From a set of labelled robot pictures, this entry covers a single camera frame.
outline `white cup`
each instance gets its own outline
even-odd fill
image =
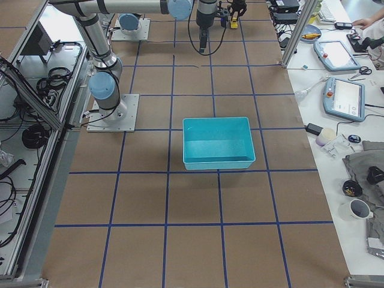
[[[316,144],[324,146],[336,138],[336,132],[330,128],[323,128],[316,138]]]
[[[353,199],[342,204],[338,211],[340,217],[347,221],[353,219],[369,219],[373,217],[373,213],[368,204],[360,199]]]

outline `table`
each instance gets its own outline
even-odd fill
[[[333,12],[338,22],[350,22],[340,1],[326,1],[329,9]],[[331,25],[318,25],[318,27],[328,29],[333,28]],[[345,43],[352,52],[352,48],[346,38],[348,32],[349,31],[322,30],[323,35],[321,39],[322,41],[340,40]],[[313,51],[312,44],[300,42],[297,48],[298,53],[292,57],[288,65],[288,73],[294,91],[309,88],[326,74],[342,79],[347,79],[355,74],[354,71],[351,71],[353,73],[349,74],[345,74],[345,72],[328,72],[318,60]],[[367,56],[358,57],[357,60],[361,65],[373,69],[372,75],[366,77],[366,80],[361,81],[361,83],[365,85],[365,102],[384,106],[384,95],[380,90],[380,87],[384,86],[384,71],[375,70],[372,62]],[[306,71],[301,68],[304,64],[308,66],[308,70]],[[317,85],[310,91],[310,93],[308,93],[307,97],[300,102],[300,113],[305,124],[311,122],[321,127],[329,127],[335,130],[337,123],[344,121],[342,118],[327,115],[324,112],[322,105],[323,87],[324,84]],[[365,112],[365,114],[374,113],[384,115],[384,110],[378,108],[371,109],[368,107]],[[384,118],[368,117],[362,123],[340,125],[339,133],[345,134],[346,136],[357,134],[361,136],[363,140],[384,142],[384,133],[382,133],[383,127]],[[350,201],[350,198],[344,196],[341,191],[343,182],[350,178],[341,160],[344,155],[340,154],[339,157],[332,158],[330,155],[323,152],[315,143],[315,135],[308,134],[308,139],[319,170],[319,175],[349,272],[352,275],[384,275],[384,261],[367,253],[365,221],[344,221],[338,214],[338,207],[341,204]],[[354,148],[357,152],[362,150],[361,144],[355,145]]]

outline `touchscreen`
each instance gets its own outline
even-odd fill
[[[333,110],[360,117],[360,86],[336,80]]]
[[[319,43],[328,60],[335,68],[355,66],[356,62],[350,57],[348,51],[340,42]]]

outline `blue bowl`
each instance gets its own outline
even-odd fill
[[[313,43],[315,41],[317,41],[321,36],[322,36],[322,32],[320,31],[320,29],[316,26],[313,26],[313,25],[310,25],[308,24],[303,32],[302,32],[302,35],[305,35],[305,34],[320,34],[320,36],[318,36],[317,38],[315,39],[304,39],[304,38],[301,38],[300,37],[300,40],[303,41],[303,42],[307,42],[307,43]]]

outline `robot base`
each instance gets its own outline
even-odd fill
[[[112,34],[112,41],[147,41],[149,34],[149,23],[151,22],[148,18],[140,18],[141,29],[139,31],[132,32],[131,35],[126,35],[121,30],[115,30]],[[116,20],[115,27],[120,27],[119,19]]]
[[[114,122],[106,122],[104,120],[99,120],[97,122],[91,123],[87,126],[87,131],[92,133],[104,133],[104,132],[134,132],[137,116],[137,108],[139,106],[139,95],[138,94],[122,94],[121,101],[127,105],[127,114],[122,119],[119,119]],[[98,104],[96,101],[92,109],[98,109]],[[101,116],[99,113],[91,114],[89,121],[94,121],[100,119]]]

